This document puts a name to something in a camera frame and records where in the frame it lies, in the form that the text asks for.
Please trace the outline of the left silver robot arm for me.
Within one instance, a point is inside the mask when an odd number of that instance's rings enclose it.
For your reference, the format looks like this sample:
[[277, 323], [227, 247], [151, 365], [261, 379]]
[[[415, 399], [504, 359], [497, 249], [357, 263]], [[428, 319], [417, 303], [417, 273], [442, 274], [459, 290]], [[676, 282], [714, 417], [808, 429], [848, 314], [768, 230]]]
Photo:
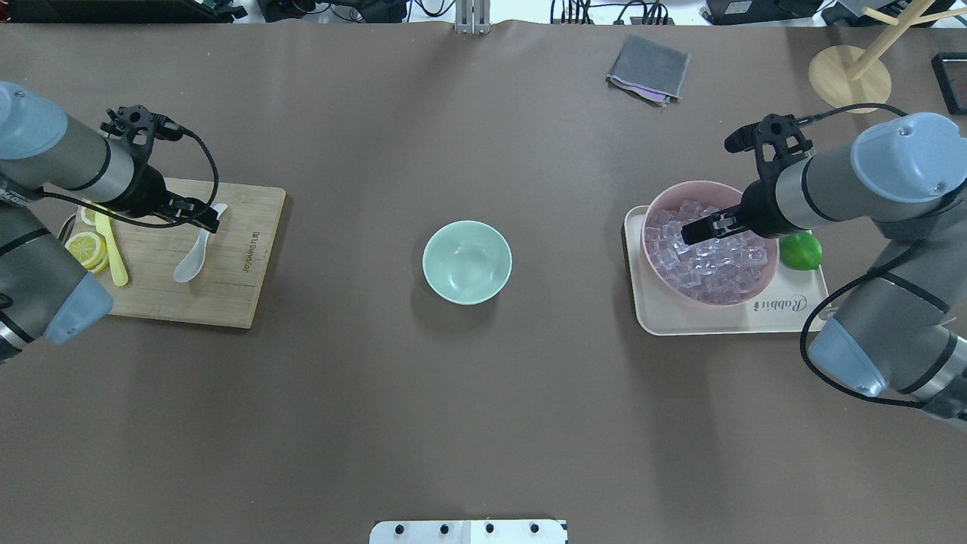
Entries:
[[73, 258], [36, 206], [57, 199], [149, 230], [217, 232], [213, 202], [169, 190], [150, 165], [157, 141], [194, 131], [142, 104], [108, 110], [90, 128], [20, 84], [1, 84], [1, 354], [8, 362], [39, 338], [62, 345], [105, 317], [108, 291]]

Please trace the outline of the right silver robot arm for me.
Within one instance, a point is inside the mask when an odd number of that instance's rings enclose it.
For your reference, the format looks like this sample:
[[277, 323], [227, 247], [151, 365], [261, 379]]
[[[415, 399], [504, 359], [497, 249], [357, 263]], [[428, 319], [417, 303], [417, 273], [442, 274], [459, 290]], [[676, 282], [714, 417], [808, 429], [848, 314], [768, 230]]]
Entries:
[[827, 385], [878, 405], [965, 427], [965, 339], [945, 326], [965, 298], [965, 138], [938, 113], [902, 113], [815, 153], [802, 129], [822, 114], [770, 114], [725, 141], [754, 153], [758, 179], [740, 202], [683, 229], [697, 244], [764, 238], [867, 219], [885, 239], [866, 272], [809, 314], [835, 312], [802, 360]]

